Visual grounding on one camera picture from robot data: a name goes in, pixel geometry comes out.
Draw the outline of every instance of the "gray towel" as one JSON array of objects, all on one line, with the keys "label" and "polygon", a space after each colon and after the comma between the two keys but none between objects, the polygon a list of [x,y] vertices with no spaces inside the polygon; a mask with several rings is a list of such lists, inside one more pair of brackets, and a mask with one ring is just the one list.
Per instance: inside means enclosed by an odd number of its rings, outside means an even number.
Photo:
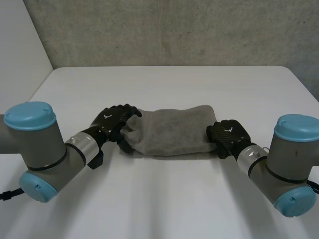
[{"label": "gray towel", "polygon": [[126,141],[145,156],[174,156],[211,152],[206,128],[216,122],[211,106],[188,110],[143,111],[142,117],[131,117],[121,130]]}]

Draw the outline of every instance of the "black cable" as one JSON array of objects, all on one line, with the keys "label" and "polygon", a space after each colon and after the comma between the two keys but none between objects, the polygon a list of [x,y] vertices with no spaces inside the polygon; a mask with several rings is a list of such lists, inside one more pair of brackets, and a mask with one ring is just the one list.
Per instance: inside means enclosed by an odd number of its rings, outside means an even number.
[{"label": "black cable", "polygon": [[319,194],[319,184],[310,180],[307,180],[307,184],[313,189],[315,193]]},{"label": "black cable", "polygon": [[15,189],[13,191],[6,191],[0,194],[0,200],[9,200],[12,197],[21,195],[22,193],[24,193],[24,191],[21,188]]}]

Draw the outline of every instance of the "blue cap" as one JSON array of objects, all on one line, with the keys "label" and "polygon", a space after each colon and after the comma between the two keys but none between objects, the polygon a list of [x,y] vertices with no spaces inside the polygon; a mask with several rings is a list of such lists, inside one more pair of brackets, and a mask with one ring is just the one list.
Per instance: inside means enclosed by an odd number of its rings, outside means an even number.
[{"label": "blue cap", "polygon": [[292,142],[319,140],[319,119],[304,115],[281,116],[275,126],[275,135]]},{"label": "blue cap", "polygon": [[56,116],[52,107],[45,102],[26,102],[7,110],[4,122],[13,129],[33,131],[53,125]]},{"label": "blue cap", "polygon": [[23,173],[19,185],[31,198],[47,203],[58,194],[58,191],[50,184],[31,173]]},{"label": "blue cap", "polygon": [[314,206],[316,199],[312,188],[303,186],[281,195],[274,203],[274,207],[285,217],[298,217],[309,211]]}]

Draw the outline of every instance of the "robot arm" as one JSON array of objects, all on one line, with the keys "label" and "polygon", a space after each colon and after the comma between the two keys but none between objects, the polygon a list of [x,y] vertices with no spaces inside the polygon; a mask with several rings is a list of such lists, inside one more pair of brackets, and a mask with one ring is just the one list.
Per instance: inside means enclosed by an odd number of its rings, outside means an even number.
[{"label": "robot arm", "polygon": [[316,202],[318,185],[308,180],[319,160],[319,120],[303,115],[278,119],[267,153],[251,142],[243,126],[223,120],[207,127],[218,157],[233,155],[267,199],[286,217],[300,216]]},{"label": "robot arm", "polygon": [[101,148],[107,141],[117,142],[129,153],[132,148],[120,130],[133,115],[142,116],[129,105],[106,108],[88,129],[64,143],[49,104],[29,102],[12,107],[0,116],[0,153],[21,154],[28,170],[19,180],[21,189],[3,193],[2,199],[25,192],[40,202],[50,201],[85,165],[95,169],[103,163]]}]

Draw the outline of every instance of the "white tabletop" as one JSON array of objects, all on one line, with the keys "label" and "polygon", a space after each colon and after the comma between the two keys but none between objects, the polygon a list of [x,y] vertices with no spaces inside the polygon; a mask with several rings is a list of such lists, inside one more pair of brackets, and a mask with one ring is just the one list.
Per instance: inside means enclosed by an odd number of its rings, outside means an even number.
[{"label": "white tabletop", "polygon": [[[208,104],[218,120],[239,120],[260,146],[270,146],[281,115],[319,118],[317,100],[277,66],[60,68],[32,101],[52,105],[65,140],[103,108],[125,103],[149,111]],[[103,166],[86,167],[49,203],[27,195],[0,202],[0,238],[318,238],[319,202],[301,217],[285,218],[233,158],[132,159],[112,143],[103,151]],[[0,190],[16,189],[26,169],[21,157],[0,160]],[[319,172],[311,178],[319,182]]]}]

